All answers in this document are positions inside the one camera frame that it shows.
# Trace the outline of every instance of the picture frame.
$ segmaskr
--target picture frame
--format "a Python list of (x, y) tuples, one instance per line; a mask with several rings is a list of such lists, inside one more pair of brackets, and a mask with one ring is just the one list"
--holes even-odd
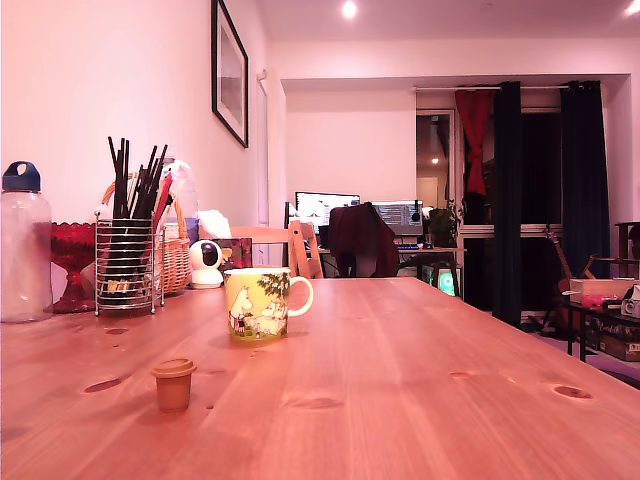
[(213, 113), (249, 147), (249, 57), (223, 0), (211, 0)]

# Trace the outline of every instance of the wire utensil holder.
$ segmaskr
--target wire utensil holder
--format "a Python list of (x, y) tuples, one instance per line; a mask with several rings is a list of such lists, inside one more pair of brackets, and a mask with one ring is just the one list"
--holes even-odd
[(101, 310), (130, 310), (164, 306), (164, 262), (156, 262), (156, 243), (150, 219), (100, 220), (96, 214), (96, 316)]

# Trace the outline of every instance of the moomin mug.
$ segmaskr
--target moomin mug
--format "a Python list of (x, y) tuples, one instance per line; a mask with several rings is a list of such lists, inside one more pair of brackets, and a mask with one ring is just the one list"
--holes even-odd
[[(294, 283), (307, 285), (309, 296), (298, 310), (289, 310)], [(224, 272), (229, 331), (238, 340), (270, 340), (287, 333), (289, 317), (307, 312), (313, 287), (303, 277), (291, 278), (288, 268), (243, 268)]]

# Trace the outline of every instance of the ceiling light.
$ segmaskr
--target ceiling light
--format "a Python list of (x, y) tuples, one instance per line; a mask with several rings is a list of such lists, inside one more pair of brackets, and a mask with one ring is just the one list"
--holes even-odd
[(356, 16), (356, 4), (349, 1), (346, 2), (343, 6), (342, 6), (342, 14), (346, 17), (346, 18), (353, 18)]
[(633, 3), (625, 10), (627, 15), (633, 15), (638, 12), (640, 12), (640, 0), (633, 0)]

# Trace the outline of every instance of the wooden chair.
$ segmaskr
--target wooden chair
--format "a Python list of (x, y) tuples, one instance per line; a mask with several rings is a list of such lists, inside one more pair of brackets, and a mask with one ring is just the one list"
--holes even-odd
[[(300, 223), (298, 220), (291, 222), (291, 225), (289, 225), (289, 238), (291, 274), (300, 275), (309, 280), (312, 278), (324, 278), (313, 224)], [(304, 246), (305, 240), (311, 246), (311, 258), (307, 258), (307, 250)]]
[[(289, 266), (292, 265), (293, 249), (290, 245), (289, 230), (286, 228), (270, 228), (270, 227), (231, 227), (231, 236), (233, 238), (250, 238), (251, 242), (258, 245), (283, 244), (289, 247)], [(283, 264), (287, 257), (283, 255)]]

